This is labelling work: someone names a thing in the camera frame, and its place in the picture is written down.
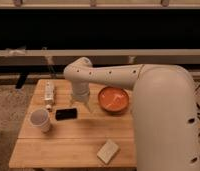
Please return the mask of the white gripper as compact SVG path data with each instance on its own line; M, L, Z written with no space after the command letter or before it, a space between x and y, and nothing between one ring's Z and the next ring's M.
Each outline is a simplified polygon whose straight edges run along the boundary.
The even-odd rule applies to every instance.
M90 96L89 84L85 82L72 82L72 95L70 106L73 106L75 101L83 102L87 110L92 113L92 109L87 102Z

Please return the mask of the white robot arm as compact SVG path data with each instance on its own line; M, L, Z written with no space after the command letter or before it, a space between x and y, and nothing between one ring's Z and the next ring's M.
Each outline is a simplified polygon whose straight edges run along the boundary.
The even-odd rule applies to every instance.
M91 83L132 92L137 171L200 171L195 85L178 65L94 67L87 57L68 64L72 98L89 100Z

